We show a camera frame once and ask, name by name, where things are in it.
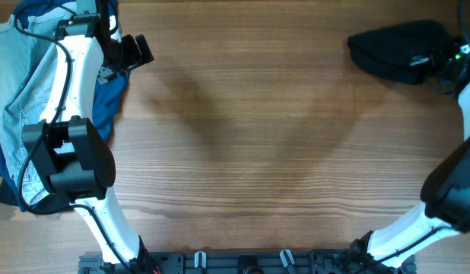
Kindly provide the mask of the black shorts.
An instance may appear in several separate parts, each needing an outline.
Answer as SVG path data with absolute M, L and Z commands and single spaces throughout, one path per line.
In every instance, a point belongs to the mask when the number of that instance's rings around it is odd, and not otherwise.
M 453 37 L 433 20 L 368 30 L 347 41 L 353 63 L 368 74 L 404 84 L 422 84 L 453 55 Z

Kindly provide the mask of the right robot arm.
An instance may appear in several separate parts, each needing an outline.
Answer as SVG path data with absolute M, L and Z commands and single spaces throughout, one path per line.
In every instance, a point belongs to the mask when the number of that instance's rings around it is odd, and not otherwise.
M 347 273 L 399 273 L 418 251 L 470 232 L 470 41 L 449 35 L 349 37 L 352 61 L 371 75 L 406 84 L 434 76 L 453 87 L 464 141 L 424 181 L 420 202 L 391 225 L 369 231 L 342 254 Z

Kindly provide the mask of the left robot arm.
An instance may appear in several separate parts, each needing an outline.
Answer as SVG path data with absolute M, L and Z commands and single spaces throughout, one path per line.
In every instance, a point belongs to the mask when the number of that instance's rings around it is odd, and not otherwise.
M 23 128 L 27 156 L 17 188 L 34 166 L 43 188 L 64 203 L 60 210 L 87 223 L 101 248 L 100 271 L 158 273 L 119 206 L 114 157 L 92 122 L 95 84 L 154 59 L 142 35 L 116 35 L 114 9 L 108 1 L 78 1 L 71 17 L 58 22 L 50 38 L 57 50 L 54 82 L 39 122 Z

